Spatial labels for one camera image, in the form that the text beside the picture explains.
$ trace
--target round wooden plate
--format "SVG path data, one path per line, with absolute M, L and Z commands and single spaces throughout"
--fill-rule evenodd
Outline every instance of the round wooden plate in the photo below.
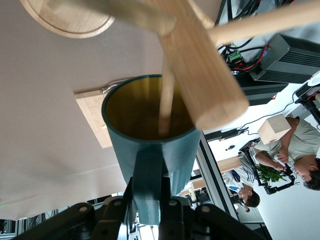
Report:
M 107 30 L 115 18 L 85 7 L 86 0 L 20 0 L 42 26 L 68 38 L 84 39 Z

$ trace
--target mug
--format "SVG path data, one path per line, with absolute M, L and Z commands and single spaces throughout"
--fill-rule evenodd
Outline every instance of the mug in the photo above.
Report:
M 113 88 L 102 103 L 102 117 L 125 182 L 132 178 L 132 196 L 139 221 L 160 223 L 162 177 L 170 178 L 173 196 L 191 177 L 200 141 L 174 87 L 169 134 L 158 134 L 162 78 L 160 74 L 131 78 Z

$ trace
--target mug rim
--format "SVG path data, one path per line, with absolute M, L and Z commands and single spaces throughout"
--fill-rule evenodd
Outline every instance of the mug rim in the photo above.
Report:
M 111 129 L 113 132 L 119 134 L 121 137 L 125 137 L 126 139 L 128 140 L 132 140 L 132 141 L 139 141 L 141 143 L 149 143 L 149 144 L 158 144 L 158 143 L 165 143 L 165 142 L 170 142 L 172 140 L 176 140 L 176 139 L 179 139 L 181 137 L 184 137 L 188 134 L 190 134 L 191 132 L 193 131 L 196 131 L 196 127 L 193 125 L 193 127 L 184 132 L 183 134 L 180 134 L 178 136 L 174 136 L 174 137 L 171 137 L 171 138 L 167 138 L 167 139 L 160 139 L 160 140 L 143 140 L 143 139 L 138 139 L 138 138 L 134 138 L 134 137 L 131 137 L 131 136 L 128 136 L 128 135 L 125 135 L 123 134 L 122 132 L 118 131 L 115 127 L 113 127 L 111 125 L 111 123 L 108 121 L 108 118 L 107 118 L 107 115 L 106 115 L 106 106 L 107 106 L 107 102 L 109 100 L 109 98 L 112 96 L 112 94 L 114 94 L 114 92 L 121 88 L 123 85 L 126 85 L 128 83 L 131 83 L 133 81 L 136 81 L 136 80 L 139 80 L 139 79 L 146 79 L 146 78 L 162 78 L 162 74 L 146 74 L 146 75 L 141 75 L 141 76 L 135 76 L 135 77 L 132 77 L 122 83 L 120 83 L 119 85 L 115 86 L 104 98 L 103 102 L 102 102 L 102 107 L 101 107 L 101 113 L 102 113 L 102 118 L 103 118 L 103 121 L 104 123 L 106 124 L 106 127 L 107 129 Z

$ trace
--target man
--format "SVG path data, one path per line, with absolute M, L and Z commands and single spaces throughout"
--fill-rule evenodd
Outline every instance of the man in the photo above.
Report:
M 257 207 L 260 203 L 259 195 L 254 191 L 255 175 L 248 162 L 240 157 L 242 166 L 235 168 L 234 172 L 227 171 L 222 174 L 225 185 L 238 193 L 239 199 L 244 204 L 245 210 L 248 207 Z
M 299 117 L 286 117 L 286 120 L 291 130 L 278 141 L 268 144 L 260 141 L 255 148 L 261 152 L 258 152 L 255 158 L 260 164 L 278 171 L 286 170 L 281 163 L 288 164 L 304 180 L 305 187 L 318 191 L 320 190 L 320 160 L 316 155 L 320 147 L 320 133 L 310 123 Z

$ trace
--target black hair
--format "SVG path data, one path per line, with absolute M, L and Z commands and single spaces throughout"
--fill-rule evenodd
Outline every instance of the black hair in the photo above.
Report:
M 316 158 L 315 161 L 316 161 L 318 170 L 310 171 L 311 180 L 305 181 L 303 185 L 307 189 L 319 191 L 320 190 L 320 169 L 319 169 L 320 159 Z
M 260 196 L 254 190 L 252 190 L 252 195 L 248 196 L 245 205 L 247 207 L 256 208 L 260 203 Z

